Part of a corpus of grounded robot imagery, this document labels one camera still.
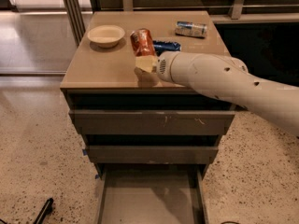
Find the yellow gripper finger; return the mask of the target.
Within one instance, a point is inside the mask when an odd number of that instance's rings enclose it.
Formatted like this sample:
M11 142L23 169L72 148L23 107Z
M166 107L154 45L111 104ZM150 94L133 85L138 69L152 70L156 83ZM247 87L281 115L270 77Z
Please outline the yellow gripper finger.
M134 69L139 87L154 87L159 83L159 78L155 73L148 73L138 67Z
M138 56L135 58L135 66L145 72L151 73L155 71L158 58L153 55Z

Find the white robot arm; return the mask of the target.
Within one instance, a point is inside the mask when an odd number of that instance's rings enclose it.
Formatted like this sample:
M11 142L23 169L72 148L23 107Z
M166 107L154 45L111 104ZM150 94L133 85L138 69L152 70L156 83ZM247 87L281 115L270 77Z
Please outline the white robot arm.
M245 107L281 129L299 135L299 88L256 77L237 58L166 51L158 57L139 56L135 66L156 73L165 82Z

